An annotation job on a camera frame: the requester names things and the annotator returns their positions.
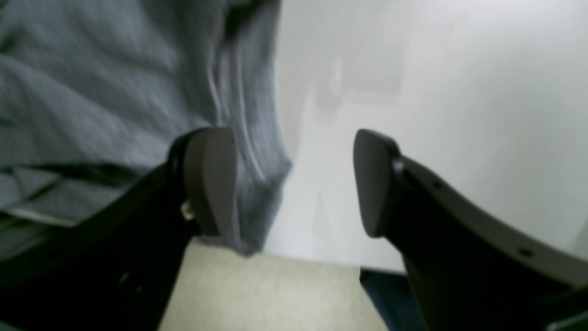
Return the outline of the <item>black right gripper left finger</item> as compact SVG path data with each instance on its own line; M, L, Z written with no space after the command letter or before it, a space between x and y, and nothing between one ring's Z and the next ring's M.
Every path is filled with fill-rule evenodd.
M1 216L3 331L155 331L196 235L230 224L230 128L174 141L166 163L73 228Z

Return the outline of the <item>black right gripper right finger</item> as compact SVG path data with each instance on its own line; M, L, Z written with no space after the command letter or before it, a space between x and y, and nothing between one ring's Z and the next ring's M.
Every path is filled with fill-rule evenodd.
M587 262L477 207L379 132L355 134L361 220L401 254L430 331L585 331Z

